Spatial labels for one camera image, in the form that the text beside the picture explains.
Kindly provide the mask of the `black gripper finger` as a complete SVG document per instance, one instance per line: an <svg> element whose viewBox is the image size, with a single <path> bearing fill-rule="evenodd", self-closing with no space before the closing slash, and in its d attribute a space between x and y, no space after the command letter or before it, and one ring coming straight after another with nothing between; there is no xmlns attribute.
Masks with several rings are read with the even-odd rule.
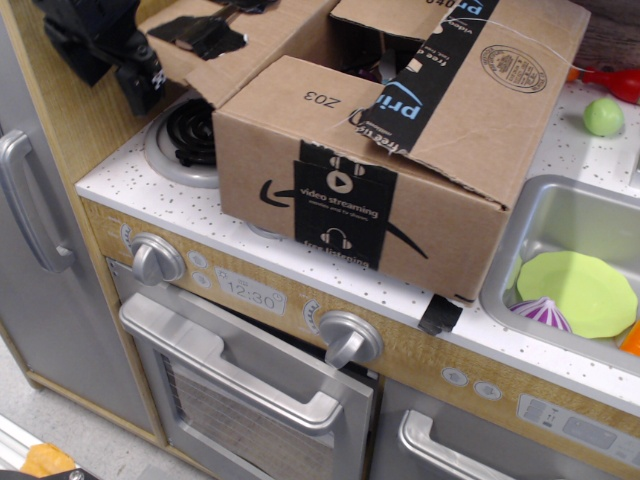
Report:
<svg viewBox="0 0 640 480"><path fill-rule="evenodd" d="M73 40L55 41L54 47L76 75L89 86L94 86L118 59L96 47Z"/></svg>
<svg viewBox="0 0 640 480"><path fill-rule="evenodd" d="M146 115L163 96L166 76L155 54L119 67L116 78L135 116Z"/></svg>

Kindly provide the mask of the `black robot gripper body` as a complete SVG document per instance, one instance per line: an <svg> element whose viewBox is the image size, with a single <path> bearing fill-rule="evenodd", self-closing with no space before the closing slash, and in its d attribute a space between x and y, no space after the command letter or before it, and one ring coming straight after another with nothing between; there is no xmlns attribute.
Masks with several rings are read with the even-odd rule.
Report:
<svg viewBox="0 0 640 480"><path fill-rule="evenodd" d="M90 44L118 59L116 66L140 62L154 53L138 29L138 1L37 1L44 30L55 41Z"/></svg>

